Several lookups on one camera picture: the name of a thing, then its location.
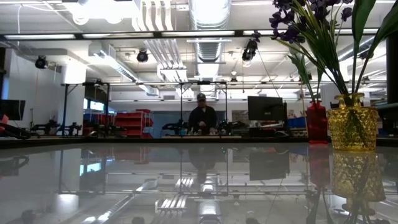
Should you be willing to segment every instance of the fluorescent light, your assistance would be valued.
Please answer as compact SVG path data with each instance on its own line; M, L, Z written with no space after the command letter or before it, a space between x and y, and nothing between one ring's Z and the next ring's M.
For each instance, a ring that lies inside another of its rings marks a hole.
M209 31L186 31L186 32L163 32L163 37L201 37L201 36L233 36L235 31L209 30Z
M61 4L62 1L47 1L49 4ZM0 1L0 4L42 4L44 3L42 1Z
M145 85L179 85L177 82L145 83Z
M240 1L240 2L232 2L233 6L270 6L272 5L271 0L267 1Z
M262 82L227 82L229 85L257 85L261 84Z
M76 39L73 34L34 34L34 35L4 35L7 40L57 40L57 39Z
M226 42L232 42L231 39L193 39L193 40L187 40L187 43L226 43Z
M364 34L376 34L378 29L364 29L363 33ZM340 34L353 34L353 31L351 29L341 29Z
M135 38L135 37L153 37L151 32L135 32L127 34L83 34L85 39L100 39L100 38Z

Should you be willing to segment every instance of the cable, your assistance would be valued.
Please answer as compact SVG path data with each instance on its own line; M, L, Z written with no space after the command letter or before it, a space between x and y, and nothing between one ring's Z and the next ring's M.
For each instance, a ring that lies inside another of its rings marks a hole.
M21 33L21 23L19 22L19 13L21 11L22 5L19 6L18 12L17 12L17 26L18 26L18 34Z
M282 179L282 180L280 181L278 190L276 191L275 197L274 197L274 199L273 199L273 201L272 201L272 203L271 203L271 207L269 208L269 211L268 211L268 214L267 214L267 219L266 219L266 224L267 224L268 219L269 219L269 214L271 214L272 206L274 206L274 202L275 202L276 196L278 196L278 192L279 192L280 186L282 186L282 181L284 181L284 180Z
M272 79L271 79L271 76L269 75L269 73L268 73L268 69L267 69L267 67L266 67L266 65L265 65L265 63L264 63L264 61L262 60L262 57L261 57L261 54L260 54L260 51L259 51L259 49L257 49L257 51L259 52L259 55L260 55L260 58L261 58L261 62L262 62L262 65L264 66L264 68L266 69L266 72L267 72L267 75L268 75L268 78L269 78L269 81L271 81L271 83L272 83L272 86L274 87L274 89L275 89L275 91L276 91L276 94L278 95L278 97L280 98L280 96L279 96L279 93L278 93L278 90L276 89L276 87L275 87L275 85L274 85L274 82L272 81Z
M40 10L40 11L46 11L46 12L65 12L65 11L69 11L68 9L41 9L39 7L26 5L26 4L21 4L20 7L22 7L22 6L29 7L29 8L32 8L32 9L37 9L37 10Z

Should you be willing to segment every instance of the yellow glass vase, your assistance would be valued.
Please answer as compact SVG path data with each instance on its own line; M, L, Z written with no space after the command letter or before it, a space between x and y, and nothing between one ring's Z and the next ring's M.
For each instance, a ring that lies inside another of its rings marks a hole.
M328 111L331 142L335 150L364 152L376 150L377 109L362 107L363 93L338 95L339 108Z
M369 202L386 199L376 153L335 151L331 190L347 199L342 209L353 212L357 208L360 214L374 215Z

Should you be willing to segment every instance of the red shelf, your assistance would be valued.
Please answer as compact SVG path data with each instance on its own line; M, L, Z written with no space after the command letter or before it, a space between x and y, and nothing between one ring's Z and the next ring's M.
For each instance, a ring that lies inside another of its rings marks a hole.
M154 122L150 118L150 111L143 109L133 113L117 114L116 125L127 129L121 132L123 136L151 138L152 136L144 131L145 128L152 127Z

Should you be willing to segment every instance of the red vase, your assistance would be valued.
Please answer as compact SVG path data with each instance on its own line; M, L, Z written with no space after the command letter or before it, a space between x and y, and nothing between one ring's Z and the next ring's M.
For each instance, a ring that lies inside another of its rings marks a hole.
M312 102L307 109L308 141L310 144L328 144L326 109L320 102Z
M321 189L330 184L329 149L326 145L311 145L308 148L310 157L311 183Z

